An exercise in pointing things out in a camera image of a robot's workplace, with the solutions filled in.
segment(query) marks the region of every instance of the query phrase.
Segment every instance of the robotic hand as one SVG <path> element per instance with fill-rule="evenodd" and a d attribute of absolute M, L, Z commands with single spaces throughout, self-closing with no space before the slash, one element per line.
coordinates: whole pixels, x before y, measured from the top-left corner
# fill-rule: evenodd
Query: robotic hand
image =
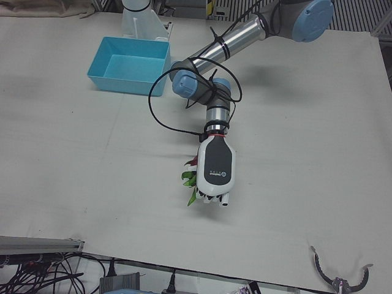
<path fill-rule="evenodd" d="M 258 4 L 260 1 L 248 10 L 248 14 Z M 201 75 L 256 40 L 279 36 L 297 42 L 312 42 L 329 26 L 333 10 L 331 0 L 275 0 L 251 14 L 242 25 L 236 27 L 241 18 L 234 22 L 221 36 L 213 32 L 213 43 L 172 65 L 173 91 L 207 106 L 197 166 L 190 167 L 196 174 L 193 180 L 186 182 L 186 186 L 196 185 L 191 200 L 203 197 L 207 203 L 219 200 L 226 206 L 235 180 L 235 152 L 225 138 L 230 122 L 230 102 L 235 102 L 230 97 L 230 83 L 218 78 L 206 83 Z"/>

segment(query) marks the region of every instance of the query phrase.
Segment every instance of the white tabletop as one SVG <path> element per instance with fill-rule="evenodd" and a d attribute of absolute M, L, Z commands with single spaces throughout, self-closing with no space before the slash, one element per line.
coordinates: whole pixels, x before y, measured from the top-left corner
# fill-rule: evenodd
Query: white tabletop
<path fill-rule="evenodd" d="M 226 27 L 172 21 L 172 60 L 212 41 L 209 25 Z M 158 126 L 146 97 L 98 91 L 86 76 L 121 15 L 0 28 L 0 235 L 80 238 L 87 252 L 330 290 L 314 245 L 327 275 L 354 285 L 374 263 L 367 290 L 389 292 L 392 97 L 377 39 L 272 37 L 225 62 L 244 91 L 227 137 L 235 188 L 227 208 L 187 208 L 180 175 L 197 138 Z M 169 81 L 153 105 L 165 123 L 202 130 L 205 108 L 185 110 Z"/>

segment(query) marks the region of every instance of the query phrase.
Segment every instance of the curved metal part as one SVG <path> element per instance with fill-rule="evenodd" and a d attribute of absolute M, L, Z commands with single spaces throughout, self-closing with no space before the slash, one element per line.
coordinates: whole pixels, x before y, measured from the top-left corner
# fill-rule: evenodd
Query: curved metal part
<path fill-rule="evenodd" d="M 358 292 L 358 291 L 365 288 L 365 286 L 369 280 L 369 268 L 372 267 L 373 264 L 370 263 L 370 264 L 362 267 L 364 274 L 363 274 L 363 279 L 359 285 L 349 286 L 349 283 L 346 280 L 343 280 L 339 277 L 335 278 L 335 280 L 332 280 L 328 276 L 326 276 L 326 274 L 324 274 L 321 269 L 320 260 L 319 260 L 319 256 L 316 253 L 316 249 L 313 246 L 311 246 L 311 250 L 314 252 L 314 263 L 315 263 L 315 266 L 316 266 L 318 273 L 320 274 L 320 276 L 323 278 L 323 280 L 325 282 L 330 284 L 332 286 L 332 288 L 335 289 L 335 291 L 337 291 L 337 292 L 339 291 L 339 286 L 343 286 L 343 293 L 346 293 L 346 294 L 352 293 L 352 292 Z"/>
<path fill-rule="evenodd" d="M 210 124 L 206 131 L 212 130 L 227 133 L 228 127 L 222 123 L 229 123 L 230 120 L 230 83 L 222 78 L 214 79 L 213 83 L 217 89 L 217 95 L 209 100 L 207 105 L 206 123 Z"/>
<path fill-rule="evenodd" d="M 362 269 L 364 271 L 362 281 L 359 285 L 351 286 L 351 292 L 358 292 L 365 288 L 366 284 L 369 280 L 369 268 L 372 267 L 373 264 L 365 265 Z"/>
<path fill-rule="evenodd" d="M 314 252 L 314 264 L 316 266 L 316 269 L 317 269 L 318 273 L 320 274 L 320 276 L 323 278 L 323 280 L 325 282 L 327 282 L 328 284 L 332 285 L 333 280 L 330 279 L 329 277 L 327 277 L 326 274 L 323 273 L 323 271 L 321 269 L 320 260 L 319 260 L 319 256 L 316 253 L 316 249 L 313 246 L 311 246 L 311 250 Z"/>

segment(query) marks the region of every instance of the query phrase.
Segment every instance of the white robotic hand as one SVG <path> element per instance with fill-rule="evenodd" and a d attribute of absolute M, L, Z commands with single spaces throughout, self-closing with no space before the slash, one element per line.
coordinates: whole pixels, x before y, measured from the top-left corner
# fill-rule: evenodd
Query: white robotic hand
<path fill-rule="evenodd" d="M 185 186 L 194 187 L 188 206 L 197 198 L 204 203 L 219 202 L 219 206 L 227 206 L 235 182 L 235 151 L 225 136 L 211 134 L 200 144 L 198 156 L 187 164 L 188 171 L 182 179 L 188 179 Z"/>

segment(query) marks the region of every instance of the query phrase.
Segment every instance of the black panel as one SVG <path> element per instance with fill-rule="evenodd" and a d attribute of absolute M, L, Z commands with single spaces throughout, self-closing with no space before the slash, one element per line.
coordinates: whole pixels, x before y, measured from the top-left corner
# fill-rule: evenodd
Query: black panel
<path fill-rule="evenodd" d="M 232 152 L 221 136 L 215 136 L 207 145 L 204 177 L 210 184 L 218 186 L 232 179 Z"/>

